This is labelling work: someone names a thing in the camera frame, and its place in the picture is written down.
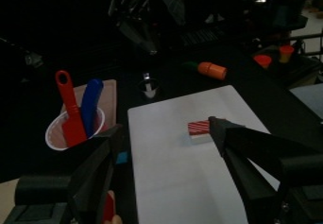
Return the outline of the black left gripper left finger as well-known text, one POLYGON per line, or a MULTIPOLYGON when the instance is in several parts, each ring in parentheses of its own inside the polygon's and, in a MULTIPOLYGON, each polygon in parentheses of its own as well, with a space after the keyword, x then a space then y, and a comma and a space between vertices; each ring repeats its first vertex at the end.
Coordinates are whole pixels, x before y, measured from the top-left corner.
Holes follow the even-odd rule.
POLYGON ((118 124, 23 176, 5 224, 105 224, 123 140, 123 126, 118 124))

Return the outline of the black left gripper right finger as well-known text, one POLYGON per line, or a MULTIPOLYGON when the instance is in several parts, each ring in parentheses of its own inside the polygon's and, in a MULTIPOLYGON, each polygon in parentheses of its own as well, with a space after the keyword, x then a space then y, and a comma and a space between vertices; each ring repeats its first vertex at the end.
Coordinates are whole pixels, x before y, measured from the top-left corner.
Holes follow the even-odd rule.
POLYGON ((323 153, 211 116, 249 224, 323 224, 323 153))

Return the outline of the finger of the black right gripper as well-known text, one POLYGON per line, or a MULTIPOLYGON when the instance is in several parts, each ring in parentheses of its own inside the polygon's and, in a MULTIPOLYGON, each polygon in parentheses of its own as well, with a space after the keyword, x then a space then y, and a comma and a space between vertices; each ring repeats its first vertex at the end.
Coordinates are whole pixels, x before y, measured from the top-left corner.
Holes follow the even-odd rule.
POLYGON ((150 25, 143 21, 126 20, 119 24, 122 33, 151 55, 159 52, 159 39, 150 25))

